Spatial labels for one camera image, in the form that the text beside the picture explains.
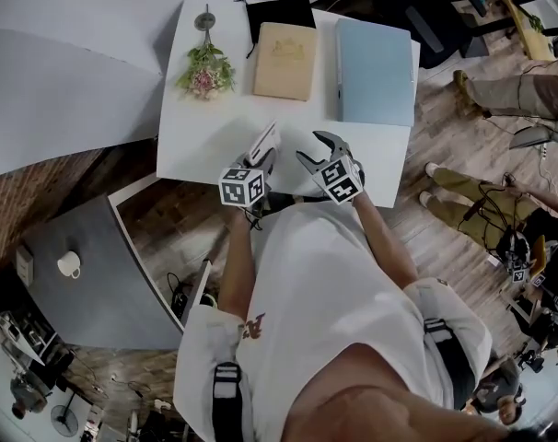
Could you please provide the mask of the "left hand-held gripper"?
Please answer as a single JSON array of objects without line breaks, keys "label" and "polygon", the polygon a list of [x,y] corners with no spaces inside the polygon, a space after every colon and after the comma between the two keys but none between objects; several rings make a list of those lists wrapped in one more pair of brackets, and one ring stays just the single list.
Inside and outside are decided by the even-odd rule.
[{"label": "left hand-held gripper", "polygon": [[241,210],[250,223],[258,223],[271,186],[268,183],[277,159],[277,151],[271,148],[255,164],[246,153],[224,169],[218,179],[220,202]]}]

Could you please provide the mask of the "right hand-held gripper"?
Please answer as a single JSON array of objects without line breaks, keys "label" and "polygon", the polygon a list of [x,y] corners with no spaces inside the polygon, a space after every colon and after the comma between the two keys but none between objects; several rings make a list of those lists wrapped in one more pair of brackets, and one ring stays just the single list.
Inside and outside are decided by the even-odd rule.
[{"label": "right hand-held gripper", "polygon": [[337,134],[321,130],[312,133],[331,150],[331,157],[316,161],[297,150],[297,160],[336,204],[352,201],[365,187],[363,165],[353,157],[349,145]]}]

